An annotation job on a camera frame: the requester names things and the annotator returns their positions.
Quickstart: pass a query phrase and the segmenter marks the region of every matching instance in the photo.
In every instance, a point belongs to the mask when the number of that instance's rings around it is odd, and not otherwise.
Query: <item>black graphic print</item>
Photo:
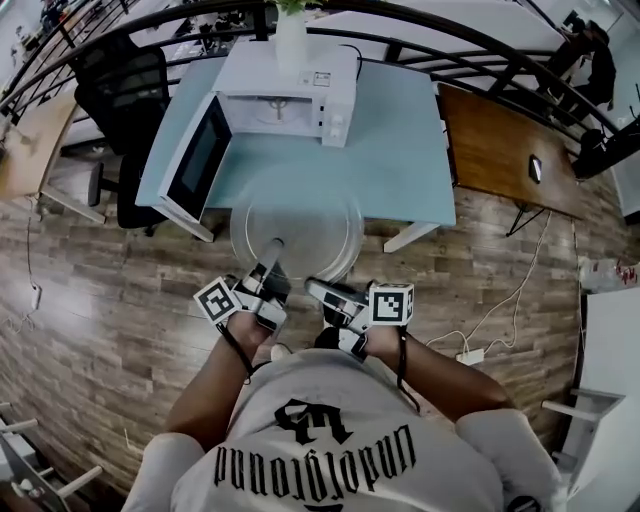
[[[302,458],[275,457],[266,460],[258,453],[219,446],[214,484],[216,487],[228,486],[261,497],[290,497],[306,502],[302,504],[307,510],[332,512],[342,510],[342,505],[331,502],[342,501],[348,495],[356,494],[361,486],[375,493],[381,479],[388,481],[397,478],[415,464],[411,431],[408,425],[403,425],[371,446],[342,453],[320,453],[311,448]]]
[[[302,412],[295,409],[305,406]],[[315,439],[309,437],[310,423],[314,427],[325,427],[326,420],[331,427],[331,435],[339,443],[344,443],[353,432],[347,432],[340,417],[340,409],[324,404],[309,404],[292,398],[287,405],[280,407],[275,412],[278,426],[284,430],[293,430],[296,433],[296,442],[305,445]]]
[[[342,510],[342,505],[325,505],[325,506],[316,506],[316,505],[305,505],[304,508],[307,510],[311,510],[312,512],[340,512]]]
[[[540,512],[542,507],[531,496],[518,496],[507,507],[508,512]]]

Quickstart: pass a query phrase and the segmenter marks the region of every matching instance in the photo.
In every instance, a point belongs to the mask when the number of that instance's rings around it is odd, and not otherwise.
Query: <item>white vase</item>
[[[286,14],[278,5],[275,43],[280,73],[285,75],[300,73],[307,62],[307,28],[304,24],[304,11]]]

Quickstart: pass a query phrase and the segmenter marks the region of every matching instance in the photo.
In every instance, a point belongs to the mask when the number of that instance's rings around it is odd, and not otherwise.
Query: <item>microwave window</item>
[[[198,183],[200,183],[200,178],[206,168],[216,140],[215,128],[213,123],[208,120],[203,126],[200,139],[196,143],[182,174],[182,183],[190,192],[195,192],[198,188]]]
[[[204,211],[230,141],[231,131],[220,102],[213,98],[182,155],[167,191],[167,197],[196,220]]]

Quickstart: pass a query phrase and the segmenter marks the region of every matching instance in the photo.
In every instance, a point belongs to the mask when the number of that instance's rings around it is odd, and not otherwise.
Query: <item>white cable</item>
[[[134,446],[133,444],[131,444],[129,442],[129,434],[127,433],[127,429],[124,429],[124,439],[126,441],[127,444],[127,450],[132,451],[133,453],[137,454],[137,455],[144,455],[144,450],[141,450],[140,448],[138,448],[137,446]]]
[[[513,291],[513,293],[511,295],[509,295],[506,299],[504,299],[502,302],[500,302],[499,304],[497,304],[494,307],[492,307],[489,310],[489,312],[486,315],[484,315],[482,320],[480,320],[480,322],[474,327],[474,329],[471,331],[471,334],[469,334],[468,336],[465,336],[465,334],[463,332],[461,332],[461,331],[451,331],[450,333],[447,333],[444,336],[439,336],[438,338],[433,338],[432,340],[429,340],[425,344],[425,346],[428,347],[434,341],[438,341],[438,340],[441,340],[441,339],[444,339],[444,338],[448,338],[452,334],[459,334],[460,336],[462,336],[462,339],[464,341],[464,344],[463,344],[463,347],[462,347],[462,353],[463,354],[469,353],[469,351],[470,351],[469,350],[469,340],[473,337],[473,335],[480,328],[480,326],[484,323],[484,321],[487,318],[489,318],[489,316],[491,316],[491,313],[493,313],[496,309],[500,308],[501,306],[503,306],[504,304],[509,302],[511,299],[513,299],[517,295],[518,298],[516,299],[516,307],[513,310],[513,340],[511,342],[507,342],[507,341],[504,341],[501,338],[496,338],[495,340],[493,340],[489,344],[489,346],[485,349],[484,353],[486,354],[487,352],[489,352],[489,350],[491,350],[491,347],[493,347],[493,345],[495,345],[498,342],[502,343],[508,349],[512,349],[513,347],[515,347],[516,342],[518,340],[518,326],[516,324],[516,319],[518,317],[518,308],[520,306],[520,297],[522,296],[523,288],[527,284],[527,281],[529,280],[529,277],[531,276],[531,273],[533,272],[533,269],[536,266],[536,262],[538,260],[538,253],[540,252],[540,246],[542,245],[542,240],[544,239],[544,235],[547,232],[547,228],[549,227],[549,221],[550,220],[551,220],[551,212],[549,212],[549,215],[547,217],[547,222],[545,223],[544,229],[542,230],[542,234],[540,235],[540,238],[538,239],[538,243],[536,245],[536,250],[535,250],[535,252],[533,254],[533,259],[531,260],[531,265],[529,266],[529,270],[527,271],[527,275],[522,280],[522,283],[520,283],[520,286],[518,286],[518,288],[516,288]]]
[[[33,213],[34,204],[37,204],[37,201],[35,201],[34,203],[34,198],[32,197],[29,197],[29,200],[31,202],[31,213]],[[30,242],[29,242],[30,230],[31,230],[31,216],[29,216],[29,219],[27,220],[27,269],[29,272],[29,284],[31,285],[32,289],[35,289],[35,287],[38,286],[38,284],[33,280],[33,276],[31,274],[31,250],[30,250]],[[29,331],[33,331],[35,329],[35,324],[31,319],[31,315],[35,313],[35,311],[36,311],[35,309],[32,309],[29,313],[22,315],[22,317],[20,317],[19,324],[17,326],[11,317],[5,318],[2,322],[0,322],[0,325],[7,324],[7,328],[13,334],[20,334],[20,332],[22,332],[22,328],[25,325],[27,326],[27,329],[29,329]]]
[[[582,353],[585,351],[584,331],[582,330],[582,286],[580,285],[580,258],[578,257],[578,235],[576,234],[576,223],[571,220],[571,231],[573,232],[573,248],[576,252],[576,274],[578,276],[578,341],[582,345]]]
[[[31,314],[33,313],[33,311],[31,311],[30,313],[27,313],[26,315],[23,315],[22,318],[20,318],[20,323],[19,323],[19,325],[17,327],[13,323],[13,319],[11,317],[5,318],[2,321],[1,325],[7,324],[8,329],[13,334],[20,334],[20,332],[22,331],[22,328],[25,326],[25,324],[27,326],[27,329],[29,329],[29,331],[33,331],[35,329],[35,324],[33,323],[33,320],[31,319]]]

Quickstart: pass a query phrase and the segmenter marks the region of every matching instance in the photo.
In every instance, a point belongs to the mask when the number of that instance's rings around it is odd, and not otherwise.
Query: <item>hand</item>
[[[364,351],[367,355],[382,357],[398,353],[400,335],[392,325],[374,325],[367,331],[367,344]]]
[[[238,311],[231,315],[227,329],[241,347],[253,350],[271,336],[271,331],[258,323],[256,315],[247,311]]]

